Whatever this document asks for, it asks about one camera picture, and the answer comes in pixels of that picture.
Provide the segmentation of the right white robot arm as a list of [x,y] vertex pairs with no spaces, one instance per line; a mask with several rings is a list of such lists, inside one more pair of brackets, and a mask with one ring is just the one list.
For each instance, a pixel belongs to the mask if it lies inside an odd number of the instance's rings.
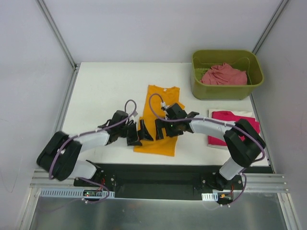
[[246,119],[238,121],[222,121],[208,118],[197,112],[186,113],[179,104],[163,107],[165,117],[157,116],[155,120],[156,140],[177,137],[184,132],[204,134],[223,140],[230,153],[230,158],[211,177],[206,184],[212,189],[222,191],[233,183],[233,178],[247,169],[264,155],[266,143]]

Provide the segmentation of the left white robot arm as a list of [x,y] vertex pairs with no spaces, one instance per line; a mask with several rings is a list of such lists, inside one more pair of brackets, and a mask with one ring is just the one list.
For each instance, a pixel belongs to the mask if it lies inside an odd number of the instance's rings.
[[143,146],[142,140],[153,141],[144,120],[139,121],[140,129],[133,115],[117,110],[111,119],[97,127],[75,136],[70,136],[63,131],[56,132],[42,152],[39,154],[36,164],[51,173],[52,179],[66,180],[73,172],[89,165],[93,170],[85,174],[85,181],[90,186],[97,186],[101,182],[101,174],[88,161],[78,161],[80,153],[106,146],[118,138],[124,138],[128,146]]

